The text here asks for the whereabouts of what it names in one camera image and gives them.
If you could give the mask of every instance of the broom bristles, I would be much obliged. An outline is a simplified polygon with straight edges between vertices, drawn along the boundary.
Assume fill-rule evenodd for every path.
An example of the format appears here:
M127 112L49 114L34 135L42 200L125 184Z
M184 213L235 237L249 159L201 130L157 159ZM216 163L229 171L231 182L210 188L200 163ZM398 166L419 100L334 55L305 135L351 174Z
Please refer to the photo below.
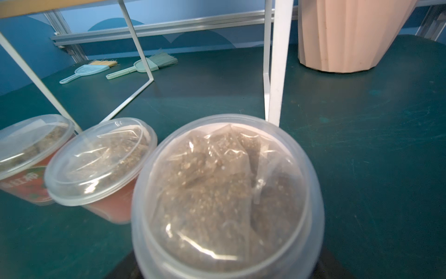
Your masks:
M161 52L149 57L149 59L155 63L158 68L167 67L170 65L175 65L178 63L178 59L172 55L168 55L166 52Z
M116 60L94 60L88 63L88 65L105 65L105 66L116 66L118 62Z

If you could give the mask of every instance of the plastic container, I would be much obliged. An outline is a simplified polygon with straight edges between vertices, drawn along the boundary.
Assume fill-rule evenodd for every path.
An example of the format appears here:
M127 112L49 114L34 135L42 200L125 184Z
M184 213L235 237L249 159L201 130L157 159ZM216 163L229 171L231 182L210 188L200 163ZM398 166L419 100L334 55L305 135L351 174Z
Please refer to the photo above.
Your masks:
M41 115L0 131L0 188L36 205L53 200L43 182L48 162L74 136L74 124L57 114Z
M147 160L133 194L133 248L145 278L306 279L323 231L311 162L256 117L216 115L179 128Z
M80 133L50 161L45 183L59 204L81 205L115 223L130 221L133 188L157 135L135 118L117 118Z

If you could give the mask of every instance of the soil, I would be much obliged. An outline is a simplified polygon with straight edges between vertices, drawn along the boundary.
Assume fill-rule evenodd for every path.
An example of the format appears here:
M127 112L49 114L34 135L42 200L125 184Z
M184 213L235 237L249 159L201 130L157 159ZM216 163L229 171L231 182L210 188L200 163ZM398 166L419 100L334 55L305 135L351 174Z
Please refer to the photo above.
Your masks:
M271 257L302 211L285 158L276 143L231 125L171 143L154 177L160 187L150 220L155 238L204 271L237 271Z
M79 196L110 187L140 163L148 151L150 142L149 137L143 136L138 143L139 135L135 135L134 131L108 133L97 137L98 139L94 141L86 142L86 145L90 146L86 146L80 155L70 158L66 167L66 177L71 181L82 181L98 178L107 172L110 174L97 180L91 191L87 190L90 184L84 184L81 187L61 188L60 191L63 193L60 195Z
M50 133L48 133L43 139L36 142L32 146L26 148L21 153L22 156L17 156L11 160L7 160L5 163L0 164L0 172L10 170L15 166L25 163L26 161L36 157L40 153L48 150L54 145L66 132L65 127L56 126Z

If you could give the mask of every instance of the pink pot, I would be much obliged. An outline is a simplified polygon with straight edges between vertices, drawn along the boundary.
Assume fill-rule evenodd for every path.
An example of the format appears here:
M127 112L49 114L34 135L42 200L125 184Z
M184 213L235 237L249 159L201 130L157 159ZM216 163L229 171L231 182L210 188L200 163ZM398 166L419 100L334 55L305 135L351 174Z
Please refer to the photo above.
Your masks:
M352 73L383 57L417 0L299 0L299 60L316 70Z

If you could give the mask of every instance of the light blue dustpan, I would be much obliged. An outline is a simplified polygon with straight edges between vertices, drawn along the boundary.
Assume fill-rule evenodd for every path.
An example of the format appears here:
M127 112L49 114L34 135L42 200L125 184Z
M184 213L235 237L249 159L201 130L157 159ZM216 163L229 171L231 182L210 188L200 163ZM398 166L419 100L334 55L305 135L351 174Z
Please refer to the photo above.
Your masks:
M77 79L78 77L85 75L94 75L103 71L110 69L107 65L82 65L74 71L74 75L62 79L59 81L60 84L66 84L70 81Z

